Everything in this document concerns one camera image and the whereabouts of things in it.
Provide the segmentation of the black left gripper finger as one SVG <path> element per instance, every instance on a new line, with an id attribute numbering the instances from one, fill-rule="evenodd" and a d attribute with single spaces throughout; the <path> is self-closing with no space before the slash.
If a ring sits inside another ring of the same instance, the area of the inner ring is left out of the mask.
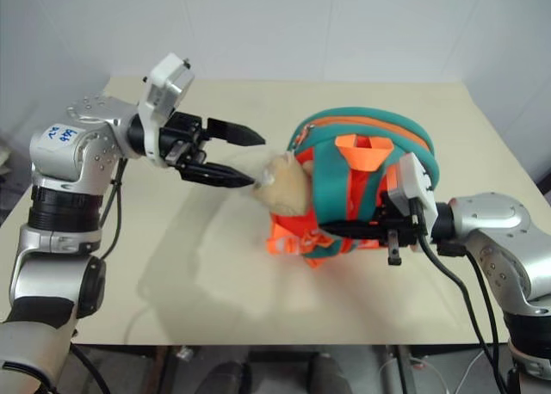
<path id="1" fill-rule="evenodd" d="M 185 181 L 217 188 L 243 188 L 254 183 L 252 177 L 218 163 L 186 163 L 179 173 Z"/>
<path id="2" fill-rule="evenodd" d="M 265 139 L 248 126 L 214 118 L 207 119 L 207 134 L 210 138 L 222 139 L 231 145 L 264 145 Z"/>

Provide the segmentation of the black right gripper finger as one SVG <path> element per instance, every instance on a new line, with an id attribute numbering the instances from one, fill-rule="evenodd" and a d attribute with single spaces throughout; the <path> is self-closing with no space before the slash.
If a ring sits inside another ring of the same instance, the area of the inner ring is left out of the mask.
<path id="1" fill-rule="evenodd" d="M 325 231 L 333 236 L 344 237 L 350 239 L 380 239 L 381 228 L 378 225 L 372 225 L 362 221 L 336 221 L 320 226 L 322 231 Z"/>

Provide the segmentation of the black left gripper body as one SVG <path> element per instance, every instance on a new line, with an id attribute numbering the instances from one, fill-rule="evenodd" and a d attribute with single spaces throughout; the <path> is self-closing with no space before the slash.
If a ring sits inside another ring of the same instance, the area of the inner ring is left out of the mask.
<path id="1" fill-rule="evenodd" d="M 183 180 L 195 181 L 207 157 L 204 150 L 207 141 L 201 117 L 174 112 L 160 129 L 160 156 L 167 166 L 179 172 Z"/>

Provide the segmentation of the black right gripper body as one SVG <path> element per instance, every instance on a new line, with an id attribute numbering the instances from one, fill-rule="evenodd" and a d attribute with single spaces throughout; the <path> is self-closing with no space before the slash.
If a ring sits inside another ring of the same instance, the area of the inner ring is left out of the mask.
<path id="1" fill-rule="evenodd" d="M 424 234 L 424 215 L 419 200 L 399 198 L 396 204 L 390 194 L 384 192 L 376 215 L 381 231 L 379 244 L 387 248 L 387 263 L 401 265 L 399 250 L 416 245 Z"/>

